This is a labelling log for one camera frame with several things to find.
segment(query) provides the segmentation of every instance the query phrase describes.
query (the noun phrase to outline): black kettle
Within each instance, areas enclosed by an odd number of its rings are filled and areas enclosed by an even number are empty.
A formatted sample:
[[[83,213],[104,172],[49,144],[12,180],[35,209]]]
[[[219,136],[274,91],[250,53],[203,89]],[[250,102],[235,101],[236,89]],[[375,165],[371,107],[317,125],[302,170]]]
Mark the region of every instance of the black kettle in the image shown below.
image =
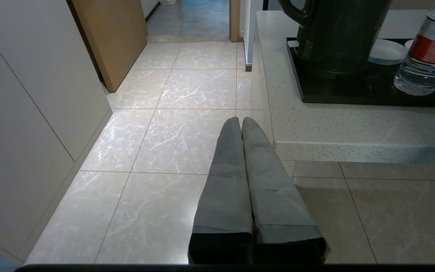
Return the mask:
[[[299,65],[327,79],[365,68],[392,0],[307,0],[298,9],[279,0],[283,12],[300,24]]]

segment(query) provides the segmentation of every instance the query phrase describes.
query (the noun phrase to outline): red label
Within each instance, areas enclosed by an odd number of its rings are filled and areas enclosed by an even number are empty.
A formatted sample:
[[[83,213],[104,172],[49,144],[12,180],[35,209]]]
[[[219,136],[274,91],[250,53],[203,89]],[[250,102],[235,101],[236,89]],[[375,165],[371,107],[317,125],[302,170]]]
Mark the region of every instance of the red label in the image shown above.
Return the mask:
[[[421,62],[435,64],[435,41],[417,35],[416,40],[410,47],[409,54]]]

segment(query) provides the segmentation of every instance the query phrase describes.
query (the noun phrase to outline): tiled floor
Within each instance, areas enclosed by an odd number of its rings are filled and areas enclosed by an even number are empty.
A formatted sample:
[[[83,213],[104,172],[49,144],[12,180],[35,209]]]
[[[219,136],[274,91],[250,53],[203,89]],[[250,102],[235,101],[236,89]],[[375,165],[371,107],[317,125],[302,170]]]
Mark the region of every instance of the tiled floor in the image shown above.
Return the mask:
[[[150,43],[229,40],[229,0],[177,0],[160,5],[147,22]]]
[[[251,115],[242,44],[149,43],[26,263],[187,263],[223,122]],[[435,263],[435,165],[283,161],[328,263]]]
[[[221,127],[251,116],[243,58],[242,43],[149,43],[26,263],[187,263]]]

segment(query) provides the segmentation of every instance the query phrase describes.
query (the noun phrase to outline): white cabinet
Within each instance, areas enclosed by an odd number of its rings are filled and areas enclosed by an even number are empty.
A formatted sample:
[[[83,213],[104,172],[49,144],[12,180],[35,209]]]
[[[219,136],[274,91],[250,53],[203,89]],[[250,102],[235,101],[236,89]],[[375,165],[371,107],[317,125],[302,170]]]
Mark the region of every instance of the white cabinet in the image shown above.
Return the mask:
[[[0,55],[0,249],[17,255],[73,165]]]
[[[0,53],[76,161],[109,104],[67,2],[0,0]]]

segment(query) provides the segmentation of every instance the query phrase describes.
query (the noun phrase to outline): kettle handle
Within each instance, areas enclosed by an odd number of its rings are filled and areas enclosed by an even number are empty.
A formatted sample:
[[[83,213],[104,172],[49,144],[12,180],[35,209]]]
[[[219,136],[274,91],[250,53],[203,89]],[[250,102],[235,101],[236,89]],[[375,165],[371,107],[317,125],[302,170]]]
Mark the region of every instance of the kettle handle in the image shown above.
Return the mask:
[[[295,7],[291,0],[278,0],[281,10],[285,12],[286,15],[291,17],[293,20],[297,21],[301,25],[306,25],[308,22],[309,14],[307,11],[307,5],[303,9]]]

